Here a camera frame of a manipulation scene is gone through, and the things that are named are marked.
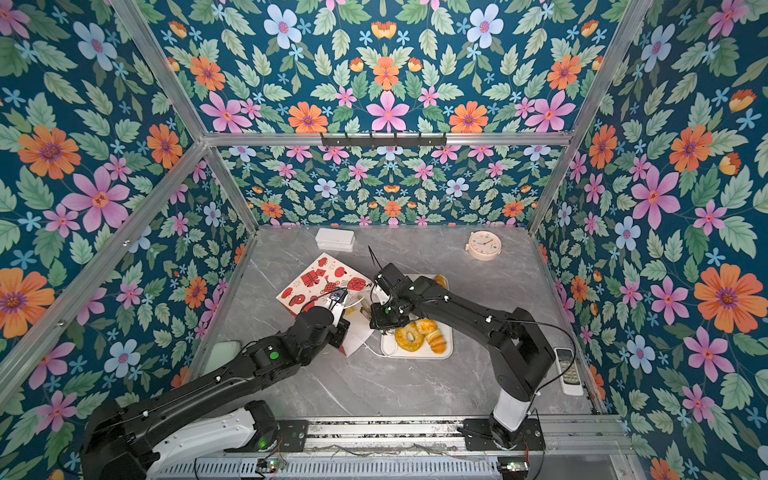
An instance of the white remote control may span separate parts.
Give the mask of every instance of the white remote control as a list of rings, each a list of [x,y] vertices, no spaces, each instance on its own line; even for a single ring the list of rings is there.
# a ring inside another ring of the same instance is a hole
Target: white remote control
[[[574,359],[574,353],[571,349],[556,348],[554,354],[557,356],[558,361],[558,375],[561,375],[568,366],[571,365],[571,361]],[[581,379],[578,378],[578,371],[576,370],[576,362],[571,365],[571,368],[560,377],[560,387],[563,389],[565,395],[582,396],[584,395],[584,388],[581,386]]]

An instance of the white tray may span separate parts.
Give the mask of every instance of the white tray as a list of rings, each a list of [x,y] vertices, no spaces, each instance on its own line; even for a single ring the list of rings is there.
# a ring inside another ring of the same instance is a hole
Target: white tray
[[[408,273],[406,276],[415,280],[420,276],[426,276],[427,278],[435,278],[437,275],[425,275],[422,273]],[[416,321],[419,318],[416,315],[410,316],[411,320]],[[424,343],[421,348],[415,352],[409,352],[401,349],[395,341],[394,335],[382,335],[381,350],[382,354],[391,356],[396,359],[447,359],[453,353],[453,329],[450,326],[445,325],[442,322],[437,322],[437,326],[440,328],[440,332],[445,338],[445,351],[441,354],[434,353],[429,346],[429,342],[424,339]]]

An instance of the pastry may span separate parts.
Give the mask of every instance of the pastry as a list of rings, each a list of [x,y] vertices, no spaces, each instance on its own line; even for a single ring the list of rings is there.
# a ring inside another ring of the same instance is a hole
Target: pastry
[[[406,352],[415,352],[422,348],[424,336],[416,329],[416,324],[411,322],[405,327],[395,330],[395,341],[398,346]]]
[[[437,323],[435,322],[435,320],[430,320],[426,318],[416,320],[416,329],[422,335],[427,335],[437,330]]]
[[[440,332],[439,329],[436,329],[434,332],[428,334],[426,339],[427,342],[429,342],[429,348],[431,348],[434,353],[437,353],[438,355],[445,353],[447,344],[445,337],[442,335],[442,332]]]

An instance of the donut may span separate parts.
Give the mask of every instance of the donut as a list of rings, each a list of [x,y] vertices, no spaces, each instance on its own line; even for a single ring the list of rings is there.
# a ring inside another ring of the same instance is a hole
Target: donut
[[[435,330],[437,330],[437,323],[435,320],[430,319],[420,319],[416,320],[416,329],[421,333],[422,335],[428,335]]]
[[[411,322],[405,327],[395,330],[395,341],[406,352],[415,352],[422,348],[424,336],[416,329],[416,324]]]

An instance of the wall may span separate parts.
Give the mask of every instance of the wall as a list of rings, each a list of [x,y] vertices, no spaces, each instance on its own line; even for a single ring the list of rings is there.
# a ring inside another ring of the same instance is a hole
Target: wall
[[[656,480],[768,475],[759,3],[647,16],[538,231],[606,406]]]
[[[288,133],[568,130],[626,4],[162,3],[167,19],[153,25],[155,36],[209,130]],[[487,8],[498,8],[498,32],[487,45],[468,41],[472,18]],[[293,17],[290,41],[265,30],[276,9]],[[390,22],[386,32],[381,22]],[[559,81],[566,55],[571,75]],[[386,96],[398,105],[388,125],[374,114]],[[224,102],[235,114],[229,124],[215,108]],[[542,124],[535,102],[561,105],[559,123]],[[300,125],[302,105],[312,109],[312,127]],[[460,117],[472,105],[476,128],[464,128]],[[242,160],[233,170],[261,223],[525,225],[558,152],[539,158],[502,146],[477,156],[462,147],[440,158],[429,149],[389,156],[305,150],[311,156],[283,147],[235,151]],[[360,174],[350,178],[354,167]],[[467,190],[455,197],[457,183]],[[323,197],[318,190],[327,184],[325,192],[335,193]]]
[[[96,407],[179,386],[246,241],[200,162],[5,407],[0,478],[77,471],[80,439]],[[120,362],[123,354],[127,361]]]
[[[0,310],[0,359],[172,166],[154,137],[177,145],[168,160],[189,143],[109,7],[93,5],[13,2],[18,20],[0,23],[0,289],[24,279],[29,305]]]

